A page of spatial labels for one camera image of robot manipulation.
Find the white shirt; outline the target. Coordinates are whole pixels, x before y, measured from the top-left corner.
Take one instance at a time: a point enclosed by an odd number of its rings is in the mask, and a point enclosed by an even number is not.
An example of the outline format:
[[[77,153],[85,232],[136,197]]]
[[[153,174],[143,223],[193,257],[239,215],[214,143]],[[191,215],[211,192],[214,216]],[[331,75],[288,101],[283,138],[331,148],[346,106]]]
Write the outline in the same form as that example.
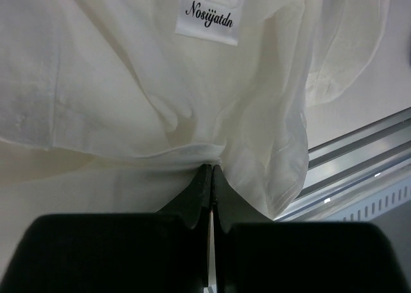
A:
[[[157,209],[201,164],[276,217],[308,171],[306,108],[370,64],[390,0],[1,0],[1,185]]]

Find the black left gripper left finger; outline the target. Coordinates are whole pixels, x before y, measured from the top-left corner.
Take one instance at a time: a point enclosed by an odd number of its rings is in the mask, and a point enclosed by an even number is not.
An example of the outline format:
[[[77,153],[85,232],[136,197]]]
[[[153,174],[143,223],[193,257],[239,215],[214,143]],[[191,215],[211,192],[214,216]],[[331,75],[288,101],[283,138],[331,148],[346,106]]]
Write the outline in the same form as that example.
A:
[[[201,292],[208,285],[212,168],[155,213],[44,215],[25,231],[2,292]]]

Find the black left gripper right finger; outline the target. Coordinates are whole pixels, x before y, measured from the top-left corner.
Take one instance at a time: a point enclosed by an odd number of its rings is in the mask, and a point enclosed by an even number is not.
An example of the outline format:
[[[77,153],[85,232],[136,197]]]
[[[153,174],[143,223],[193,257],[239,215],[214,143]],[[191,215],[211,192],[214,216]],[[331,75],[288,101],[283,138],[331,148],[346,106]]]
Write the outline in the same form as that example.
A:
[[[219,292],[408,292],[392,246],[367,222],[275,222],[213,168]]]

